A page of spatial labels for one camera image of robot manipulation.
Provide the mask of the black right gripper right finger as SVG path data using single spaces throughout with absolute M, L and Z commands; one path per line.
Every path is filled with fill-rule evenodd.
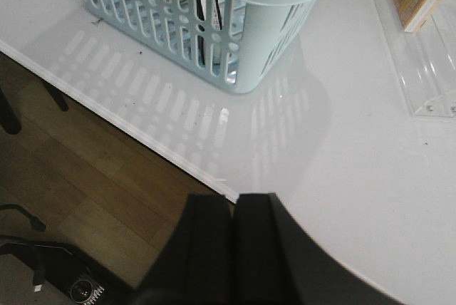
M 277 195 L 243 194 L 234 211 L 236 304 L 396 304 L 343 267 Z

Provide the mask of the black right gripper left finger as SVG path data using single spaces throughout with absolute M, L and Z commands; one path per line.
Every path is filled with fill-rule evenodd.
M 221 195 L 190 195 L 134 304 L 229 304 L 231 214 Z

